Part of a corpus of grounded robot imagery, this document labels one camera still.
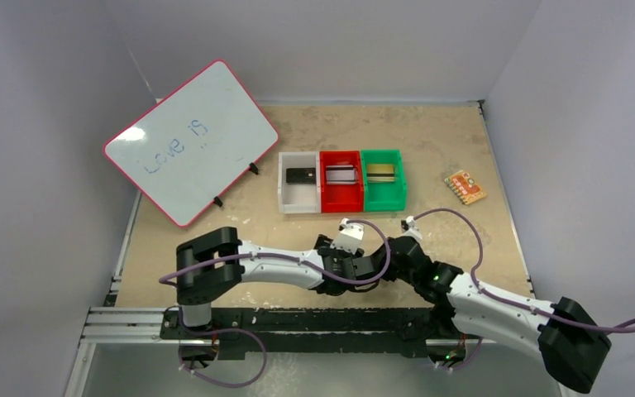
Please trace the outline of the red plastic bin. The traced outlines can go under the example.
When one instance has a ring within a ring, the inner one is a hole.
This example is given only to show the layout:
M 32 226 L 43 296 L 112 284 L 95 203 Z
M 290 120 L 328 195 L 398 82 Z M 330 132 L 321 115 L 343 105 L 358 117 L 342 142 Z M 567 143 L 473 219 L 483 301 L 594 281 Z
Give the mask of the red plastic bin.
M 364 183 L 359 151 L 320 151 L 322 177 L 321 205 L 323 213 L 360 213 L 364 210 Z M 328 166 L 351 166 L 356 169 L 355 184 L 326 184 Z

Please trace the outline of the green plastic bin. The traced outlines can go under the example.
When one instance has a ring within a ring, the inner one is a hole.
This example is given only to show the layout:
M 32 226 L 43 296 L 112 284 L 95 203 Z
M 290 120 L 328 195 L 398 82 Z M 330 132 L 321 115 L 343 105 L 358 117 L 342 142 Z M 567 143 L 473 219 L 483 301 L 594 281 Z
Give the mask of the green plastic bin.
M 408 182 L 404 172 L 403 158 L 398 150 L 360 151 L 362 177 L 364 183 L 365 212 L 403 211 L 408 202 Z M 395 165 L 393 183 L 369 184 L 365 172 L 368 163 L 390 163 Z

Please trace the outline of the white plastic bin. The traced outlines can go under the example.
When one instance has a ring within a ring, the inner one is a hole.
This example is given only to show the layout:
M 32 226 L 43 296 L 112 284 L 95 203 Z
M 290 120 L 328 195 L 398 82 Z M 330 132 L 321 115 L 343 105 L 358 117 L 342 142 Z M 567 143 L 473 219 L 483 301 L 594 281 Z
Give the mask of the white plastic bin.
M 315 181 L 310 184 L 289 184 L 287 170 L 313 169 Z M 318 151 L 280 152 L 278 159 L 278 209 L 283 214 L 320 213 L 322 177 L 319 174 Z

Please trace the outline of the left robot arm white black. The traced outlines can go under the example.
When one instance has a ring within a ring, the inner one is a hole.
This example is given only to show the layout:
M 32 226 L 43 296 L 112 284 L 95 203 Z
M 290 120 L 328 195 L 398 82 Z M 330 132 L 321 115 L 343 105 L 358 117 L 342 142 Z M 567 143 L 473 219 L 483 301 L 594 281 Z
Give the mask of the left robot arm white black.
M 159 282 L 176 290 L 182 329 L 202 338 L 212 331 L 212 303 L 241 283 L 292 285 L 331 296 L 377 283 L 389 267 L 389 249 L 380 258 L 367 256 L 360 247 L 364 235 L 363 224 L 346 221 L 336 237 L 319 235 L 313 248 L 288 251 L 220 227 L 177 246 L 176 270 Z

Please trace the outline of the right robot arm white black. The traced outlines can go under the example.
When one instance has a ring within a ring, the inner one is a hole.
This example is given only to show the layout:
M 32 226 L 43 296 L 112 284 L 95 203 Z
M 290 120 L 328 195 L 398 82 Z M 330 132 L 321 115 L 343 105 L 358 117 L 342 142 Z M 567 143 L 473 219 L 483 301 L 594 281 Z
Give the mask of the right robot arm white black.
M 402 280 L 432 304 L 433 330 L 488 339 L 540 361 L 558 383 L 588 394 L 612 346 L 576 301 L 531 299 L 475 282 L 461 268 L 426 255 L 409 236 L 390 238 L 372 255 L 384 279 Z

